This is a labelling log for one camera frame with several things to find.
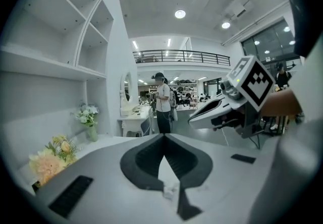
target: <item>white cloth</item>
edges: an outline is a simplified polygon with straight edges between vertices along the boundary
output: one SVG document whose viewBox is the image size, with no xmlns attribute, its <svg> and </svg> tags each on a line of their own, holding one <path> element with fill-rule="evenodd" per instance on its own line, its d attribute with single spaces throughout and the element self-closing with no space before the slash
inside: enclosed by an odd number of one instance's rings
<svg viewBox="0 0 323 224">
<path fill-rule="evenodd" d="M 161 100 L 159 96 L 168 97 L 168 100 Z M 170 88 L 168 85 L 163 84 L 158 86 L 156 92 L 156 110 L 159 112 L 169 112 L 171 110 L 170 104 Z"/>
<path fill-rule="evenodd" d="M 323 118 L 323 34 L 305 60 L 304 65 L 289 80 L 306 121 Z"/>
</svg>

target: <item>black slot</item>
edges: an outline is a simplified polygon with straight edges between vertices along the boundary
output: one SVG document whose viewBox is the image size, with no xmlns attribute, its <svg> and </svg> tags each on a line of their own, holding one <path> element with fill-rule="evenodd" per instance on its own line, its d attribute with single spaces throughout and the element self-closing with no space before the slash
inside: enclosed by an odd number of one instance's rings
<svg viewBox="0 0 323 224">
<path fill-rule="evenodd" d="M 93 178 L 79 176 L 71 183 L 58 198 L 51 203 L 49 208 L 58 215 L 67 218 L 73 208 L 79 202 Z"/>
<path fill-rule="evenodd" d="M 246 162 L 249 164 L 253 164 L 256 160 L 255 157 L 248 157 L 248 156 L 244 156 L 244 155 L 240 155 L 240 154 L 234 154 L 231 156 L 231 158 L 236 159 L 238 161 Z"/>
</svg>

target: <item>black metal railing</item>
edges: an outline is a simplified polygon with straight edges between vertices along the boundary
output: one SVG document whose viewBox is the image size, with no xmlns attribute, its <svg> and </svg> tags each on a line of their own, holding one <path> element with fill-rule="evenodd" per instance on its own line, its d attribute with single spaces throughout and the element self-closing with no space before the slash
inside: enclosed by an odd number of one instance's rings
<svg viewBox="0 0 323 224">
<path fill-rule="evenodd" d="M 193 62 L 230 66 L 230 57 L 190 50 L 145 50 L 135 51 L 133 56 L 136 63 L 156 63 L 156 62 Z"/>
</svg>

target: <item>white robot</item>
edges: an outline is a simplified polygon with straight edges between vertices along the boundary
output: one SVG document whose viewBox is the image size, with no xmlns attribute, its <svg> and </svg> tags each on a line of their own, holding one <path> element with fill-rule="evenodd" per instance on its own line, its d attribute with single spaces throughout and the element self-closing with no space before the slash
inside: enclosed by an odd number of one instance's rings
<svg viewBox="0 0 323 224">
<path fill-rule="evenodd" d="M 197 110 L 188 123 L 195 129 L 234 127 L 242 138 L 262 131 L 260 110 L 275 81 L 254 56 L 242 57 L 221 82 L 222 93 Z"/>
</svg>

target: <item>glass window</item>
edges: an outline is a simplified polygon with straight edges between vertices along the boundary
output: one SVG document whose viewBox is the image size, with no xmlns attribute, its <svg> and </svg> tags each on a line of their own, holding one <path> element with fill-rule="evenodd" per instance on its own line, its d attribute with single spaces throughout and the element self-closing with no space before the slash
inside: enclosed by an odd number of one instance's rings
<svg viewBox="0 0 323 224">
<path fill-rule="evenodd" d="M 242 43 L 243 50 L 246 55 L 255 55 L 258 57 L 256 47 L 253 42 L 253 38 L 247 39 Z"/>
<path fill-rule="evenodd" d="M 274 26 L 274 30 L 277 34 L 283 54 L 293 53 L 294 37 L 286 21 L 281 21 L 280 23 L 276 24 Z"/>
<path fill-rule="evenodd" d="M 266 61 L 266 58 L 276 58 L 283 54 L 281 45 L 273 28 L 266 29 L 253 37 L 259 60 Z"/>
<path fill-rule="evenodd" d="M 255 55 L 263 64 L 299 58 L 294 54 L 295 40 L 282 20 L 242 42 L 246 55 Z"/>
</svg>

